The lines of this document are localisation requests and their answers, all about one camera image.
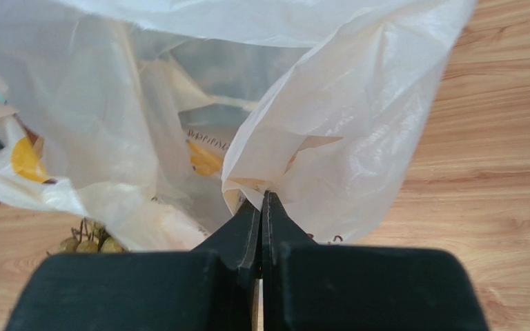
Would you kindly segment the translucent plastic bag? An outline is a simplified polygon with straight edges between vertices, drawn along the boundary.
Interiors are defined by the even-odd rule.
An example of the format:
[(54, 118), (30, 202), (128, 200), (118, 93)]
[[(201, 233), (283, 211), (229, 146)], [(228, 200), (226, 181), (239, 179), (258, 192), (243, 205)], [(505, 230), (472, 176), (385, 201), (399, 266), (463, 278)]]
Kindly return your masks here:
[(191, 249), (276, 192), (356, 241), (405, 178), (474, 1), (0, 1), (0, 202)]

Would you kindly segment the dried longan bunch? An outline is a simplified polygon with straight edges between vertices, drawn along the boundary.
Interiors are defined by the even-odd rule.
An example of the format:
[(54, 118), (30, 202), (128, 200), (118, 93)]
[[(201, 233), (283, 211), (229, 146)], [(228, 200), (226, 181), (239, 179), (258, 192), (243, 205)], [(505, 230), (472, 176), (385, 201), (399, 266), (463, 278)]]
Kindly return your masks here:
[(98, 220), (84, 217), (77, 228), (70, 229), (70, 236), (57, 246), (57, 254), (74, 253), (122, 253), (128, 250), (118, 242)]

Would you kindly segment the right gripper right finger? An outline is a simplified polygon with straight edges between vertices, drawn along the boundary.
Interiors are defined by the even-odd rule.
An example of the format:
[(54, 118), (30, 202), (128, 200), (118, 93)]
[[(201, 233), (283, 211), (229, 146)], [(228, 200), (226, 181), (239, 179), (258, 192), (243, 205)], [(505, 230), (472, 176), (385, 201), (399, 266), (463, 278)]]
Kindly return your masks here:
[(450, 252), (316, 243), (274, 192), (262, 205), (266, 330), (487, 330)]

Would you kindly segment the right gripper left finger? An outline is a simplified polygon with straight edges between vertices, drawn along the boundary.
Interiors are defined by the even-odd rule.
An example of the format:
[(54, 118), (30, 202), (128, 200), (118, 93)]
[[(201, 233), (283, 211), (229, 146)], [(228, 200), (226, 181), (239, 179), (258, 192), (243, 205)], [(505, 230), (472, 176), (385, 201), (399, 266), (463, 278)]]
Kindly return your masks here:
[(260, 213), (244, 202), (188, 252), (56, 254), (8, 330), (255, 330)]

